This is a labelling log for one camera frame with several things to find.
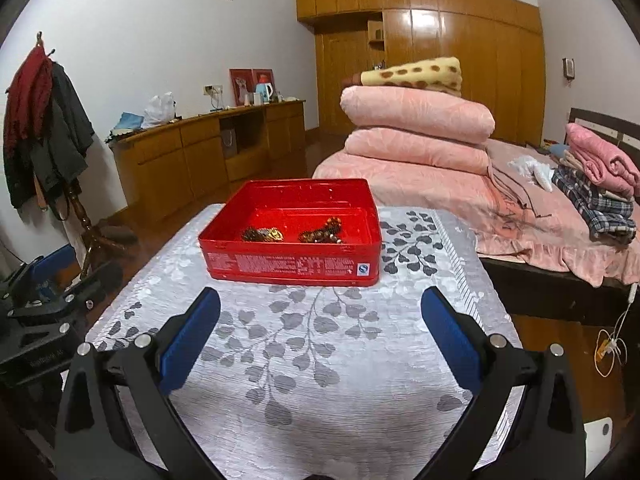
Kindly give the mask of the gold pendant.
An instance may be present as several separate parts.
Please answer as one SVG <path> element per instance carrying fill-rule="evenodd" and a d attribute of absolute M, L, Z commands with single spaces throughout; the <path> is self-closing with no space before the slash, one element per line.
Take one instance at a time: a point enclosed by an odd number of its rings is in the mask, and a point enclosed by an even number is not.
<path fill-rule="evenodd" d="M 267 242 L 280 242 L 283 240 L 283 235 L 277 228 L 262 229 L 260 234 Z"/>

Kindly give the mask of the wooden coat stand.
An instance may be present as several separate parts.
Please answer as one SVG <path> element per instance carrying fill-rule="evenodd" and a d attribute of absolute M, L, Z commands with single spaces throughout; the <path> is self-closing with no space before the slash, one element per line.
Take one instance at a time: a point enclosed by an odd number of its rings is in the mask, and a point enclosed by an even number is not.
<path fill-rule="evenodd" d="M 75 217 L 79 228 L 70 230 L 70 241 L 81 244 L 76 249 L 81 274 L 87 275 L 110 257 L 124 256 L 138 237 L 128 226 L 93 223 L 81 203 L 79 176 L 88 168 L 86 157 L 93 144 L 94 130 L 79 96 L 62 65 L 52 61 L 51 119 L 49 162 L 56 175 L 56 185 L 63 192 L 66 222 Z"/>

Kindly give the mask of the dark grey coat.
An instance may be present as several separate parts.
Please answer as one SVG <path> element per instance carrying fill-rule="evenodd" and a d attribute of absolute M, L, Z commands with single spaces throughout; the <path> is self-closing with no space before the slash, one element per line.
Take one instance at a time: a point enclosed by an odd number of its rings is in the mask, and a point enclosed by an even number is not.
<path fill-rule="evenodd" d="M 40 188 L 51 205 L 66 191 L 81 192 L 79 176 L 94 130 L 64 67 L 52 64 L 52 93 L 44 115 L 42 138 L 19 140 L 3 149 L 4 175 L 11 205 L 18 209 Z"/>

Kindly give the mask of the wooden sideboard cabinet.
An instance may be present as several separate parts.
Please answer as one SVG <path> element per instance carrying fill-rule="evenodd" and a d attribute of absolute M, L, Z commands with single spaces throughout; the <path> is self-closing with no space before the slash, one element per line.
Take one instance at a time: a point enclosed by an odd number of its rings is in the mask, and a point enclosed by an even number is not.
<path fill-rule="evenodd" d="M 127 206 L 154 223 L 305 147 L 304 102 L 241 106 L 119 136 Z"/>

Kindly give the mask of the blue cloth on cabinet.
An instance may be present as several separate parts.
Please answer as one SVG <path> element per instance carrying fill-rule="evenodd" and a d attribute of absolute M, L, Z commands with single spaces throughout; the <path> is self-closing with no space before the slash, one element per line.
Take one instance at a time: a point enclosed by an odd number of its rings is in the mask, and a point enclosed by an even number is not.
<path fill-rule="evenodd" d="M 124 138 L 125 136 L 130 136 L 130 134 L 137 133 L 142 130 L 143 122 L 143 116 L 123 112 L 120 115 L 118 123 L 111 128 L 105 141 L 112 142 L 114 139 Z"/>

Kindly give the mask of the white plastic bag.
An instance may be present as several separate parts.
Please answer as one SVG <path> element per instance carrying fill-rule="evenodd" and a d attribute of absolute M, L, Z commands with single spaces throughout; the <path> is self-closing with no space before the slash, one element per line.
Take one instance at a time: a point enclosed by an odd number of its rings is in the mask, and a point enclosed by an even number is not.
<path fill-rule="evenodd" d="M 146 104 L 141 124 L 142 129 L 168 124 L 176 117 L 176 101 L 171 92 L 153 96 Z"/>

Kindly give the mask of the red jacket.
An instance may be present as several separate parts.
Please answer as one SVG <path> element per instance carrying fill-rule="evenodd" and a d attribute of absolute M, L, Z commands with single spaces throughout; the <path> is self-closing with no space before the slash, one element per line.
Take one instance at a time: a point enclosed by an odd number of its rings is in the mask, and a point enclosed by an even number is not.
<path fill-rule="evenodd" d="M 26 56 L 6 93 L 3 151 L 11 157 L 24 142 L 42 137 L 52 93 L 52 61 L 42 44 Z"/>

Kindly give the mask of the grey leaf pattern table cloth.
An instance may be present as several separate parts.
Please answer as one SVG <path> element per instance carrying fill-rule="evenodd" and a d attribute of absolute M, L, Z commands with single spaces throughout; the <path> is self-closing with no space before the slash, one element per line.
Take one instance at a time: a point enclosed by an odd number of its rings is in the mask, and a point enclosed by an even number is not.
<path fill-rule="evenodd" d="M 422 320 L 422 292 L 437 287 L 486 333 L 518 343 L 474 234 L 447 211 L 381 207 L 374 286 L 235 283 L 209 276 L 198 244 L 217 212 L 208 206 L 186 222 L 89 341 L 125 347 L 213 287 L 220 320 L 171 402 L 226 477 L 413 478 L 472 398 Z"/>

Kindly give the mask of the red tin box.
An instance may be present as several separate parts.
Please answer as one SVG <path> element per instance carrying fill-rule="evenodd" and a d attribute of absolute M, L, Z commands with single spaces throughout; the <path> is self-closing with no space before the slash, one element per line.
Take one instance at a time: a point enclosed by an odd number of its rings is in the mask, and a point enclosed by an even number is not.
<path fill-rule="evenodd" d="M 283 240 L 264 240 L 271 228 Z M 381 273 L 378 208 L 363 179 L 248 181 L 198 242 L 217 280 L 372 286 Z"/>

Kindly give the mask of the plaid folded clothes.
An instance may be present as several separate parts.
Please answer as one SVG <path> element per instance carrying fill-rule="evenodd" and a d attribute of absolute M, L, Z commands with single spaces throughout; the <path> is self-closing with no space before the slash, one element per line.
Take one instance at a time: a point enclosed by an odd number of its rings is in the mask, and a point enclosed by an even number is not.
<path fill-rule="evenodd" d="M 552 182 L 570 200 L 587 225 L 592 240 L 629 245 L 637 235 L 632 218 L 634 205 L 628 200 L 607 196 L 582 172 L 557 166 Z"/>

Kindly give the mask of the pink bed sheet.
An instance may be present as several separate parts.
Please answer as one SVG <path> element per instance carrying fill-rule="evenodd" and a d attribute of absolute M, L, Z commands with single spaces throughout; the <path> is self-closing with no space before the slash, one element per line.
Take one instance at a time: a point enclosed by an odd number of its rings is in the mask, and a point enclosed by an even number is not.
<path fill-rule="evenodd" d="M 314 170 L 316 179 L 364 179 L 381 206 L 417 206 L 451 212 L 476 235 L 481 257 L 571 273 L 593 287 L 607 278 L 639 281 L 639 241 L 592 240 L 586 222 L 560 190 L 524 182 L 533 208 L 501 193 L 488 176 L 339 151 Z"/>

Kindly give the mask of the red photo frames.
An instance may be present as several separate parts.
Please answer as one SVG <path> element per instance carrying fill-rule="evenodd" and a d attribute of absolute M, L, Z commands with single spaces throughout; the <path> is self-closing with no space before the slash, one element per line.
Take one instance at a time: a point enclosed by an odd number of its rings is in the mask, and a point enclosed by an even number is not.
<path fill-rule="evenodd" d="M 276 85 L 270 68 L 230 68 L 229 75 L 235 105 L 244 105 L 245 102 L 253 103 L 253 94 L 256 93 L 255 87 L 260 74 L 270 77 L 274 89 L 271 102 L 277 101 Z"/>

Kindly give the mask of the lower pink folded quilt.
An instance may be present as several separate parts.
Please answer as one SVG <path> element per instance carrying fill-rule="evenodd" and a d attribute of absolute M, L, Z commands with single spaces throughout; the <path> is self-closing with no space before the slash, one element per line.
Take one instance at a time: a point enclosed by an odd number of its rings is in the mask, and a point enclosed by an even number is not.
<path fill-rule="evenodd" d="M 357 129 L 346 139 L 344 150 L 355 156 L 388 162 L 408 162 L 469 174 L 488 174 L 490 166 L 484 146 L 390 128 Z"/>

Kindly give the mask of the giraffe pattern pillow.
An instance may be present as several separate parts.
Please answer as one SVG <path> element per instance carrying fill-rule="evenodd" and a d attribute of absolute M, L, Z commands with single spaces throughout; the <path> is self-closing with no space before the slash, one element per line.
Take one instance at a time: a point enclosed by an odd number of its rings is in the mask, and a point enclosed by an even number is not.
<path fill-rule="evenodd" d="M 343 80 L 343 87 L 402 87 L 462 95 L 460 61 L 451 58 L 428 58 L 398 66 L 365 70 Z"/>

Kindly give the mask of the wall switch panel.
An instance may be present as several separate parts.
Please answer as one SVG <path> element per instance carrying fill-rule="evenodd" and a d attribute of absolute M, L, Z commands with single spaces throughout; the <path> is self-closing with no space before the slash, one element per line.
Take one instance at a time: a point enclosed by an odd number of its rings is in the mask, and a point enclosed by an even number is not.
<path fill-rule="evenodd" d="M 562 58 L 563 64 L 563 77 L 572 81 L 576 78 L 576 68 L 575 68 L 575 60 L 574 58 Z"/>

